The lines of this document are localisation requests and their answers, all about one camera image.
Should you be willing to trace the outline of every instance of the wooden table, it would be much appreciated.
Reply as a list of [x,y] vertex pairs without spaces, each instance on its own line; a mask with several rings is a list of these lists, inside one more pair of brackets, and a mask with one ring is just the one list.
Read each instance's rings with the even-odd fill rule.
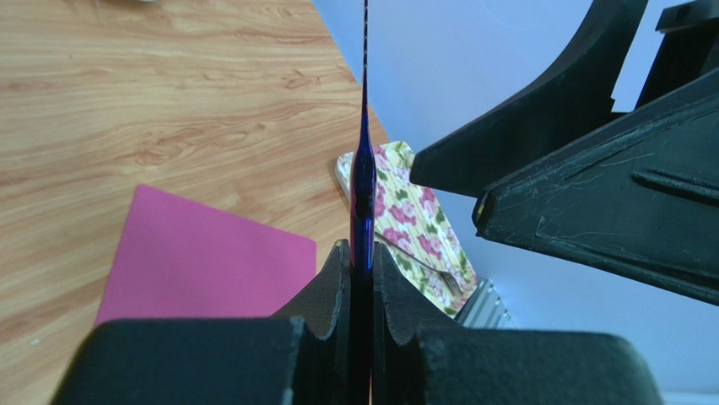
[[0,403],[51,397],[138,183],[308,236],[321,265],[359,128],[310,0],[3,1]]

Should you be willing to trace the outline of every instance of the wood grain surface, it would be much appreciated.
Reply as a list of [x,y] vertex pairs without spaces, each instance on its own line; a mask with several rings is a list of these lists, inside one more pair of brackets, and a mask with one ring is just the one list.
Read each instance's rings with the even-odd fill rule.
[[51,398],[137,184],[308,236],[321,265],[359,128],[309,0],[2,1],[0,403]]

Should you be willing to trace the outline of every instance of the blue wall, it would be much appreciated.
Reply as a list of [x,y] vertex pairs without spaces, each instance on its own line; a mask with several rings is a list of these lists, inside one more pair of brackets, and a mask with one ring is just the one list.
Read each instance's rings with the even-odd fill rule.
[[[355,77],[363,0],[314,0]],[[419,151],[535,79],[574,35],[589,0],[370,0],[370,102],[390,139]],[[650,0],[614,91],[632,110],[662,40]],[[474,236],[474,200],[439,192],[480,276],[520,327],[611,332],[648,359],[663,390],[719,392],[719,308]]]

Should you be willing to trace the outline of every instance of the pink cloth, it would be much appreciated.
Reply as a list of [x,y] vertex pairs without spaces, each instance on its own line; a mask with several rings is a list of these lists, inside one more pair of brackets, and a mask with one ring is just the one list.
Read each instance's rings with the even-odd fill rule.
[[95,325],[269,316],[315,270],[313,240],[138,186]]

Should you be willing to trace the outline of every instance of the pink paper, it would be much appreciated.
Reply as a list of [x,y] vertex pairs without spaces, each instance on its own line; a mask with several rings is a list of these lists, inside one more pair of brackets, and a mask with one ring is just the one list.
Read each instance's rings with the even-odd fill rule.
[[315,269],[313,240],[138,186],[95,325],[269,316]]

